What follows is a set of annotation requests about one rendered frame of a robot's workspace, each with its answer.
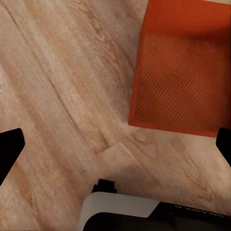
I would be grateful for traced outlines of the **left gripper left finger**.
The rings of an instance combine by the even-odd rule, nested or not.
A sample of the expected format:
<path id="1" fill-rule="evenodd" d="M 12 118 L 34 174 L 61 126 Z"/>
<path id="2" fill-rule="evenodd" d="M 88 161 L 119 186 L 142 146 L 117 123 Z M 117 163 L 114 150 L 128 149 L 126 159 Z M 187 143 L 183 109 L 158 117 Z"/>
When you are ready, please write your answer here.
<path id="1" fill-rule="evenodd" d="M 0 186 L 25 147 L 21 128 L 0 133 Z"/>

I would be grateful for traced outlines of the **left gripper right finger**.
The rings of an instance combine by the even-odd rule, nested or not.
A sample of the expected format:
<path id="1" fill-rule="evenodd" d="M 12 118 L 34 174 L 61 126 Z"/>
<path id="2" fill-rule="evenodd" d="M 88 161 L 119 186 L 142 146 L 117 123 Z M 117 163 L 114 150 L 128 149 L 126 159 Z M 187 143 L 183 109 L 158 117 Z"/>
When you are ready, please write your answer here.
<path id="1" fill-rule="evenodd" d="M 228 126 L 220 126 L 217 133 L 216 146 L 231 166 L 231 131 L 228 131 Z"/>

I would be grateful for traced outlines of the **storage box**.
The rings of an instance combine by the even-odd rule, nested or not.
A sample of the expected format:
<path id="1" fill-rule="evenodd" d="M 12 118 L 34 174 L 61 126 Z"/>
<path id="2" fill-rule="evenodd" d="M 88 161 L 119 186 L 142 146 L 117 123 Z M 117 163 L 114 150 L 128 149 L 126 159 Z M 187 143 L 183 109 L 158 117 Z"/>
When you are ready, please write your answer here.
<path id="1" fill-rule="evenodd" d="M 231 46 L 231 4 L 205 0 L 148 0 L 140 32 L 128 116 L 128 124 L 133 127 L 217 137 L 216 130 L 135 119 L 147 34 Z M 227 126 L 231 131 L 231 103 L 228 103 Z"/>

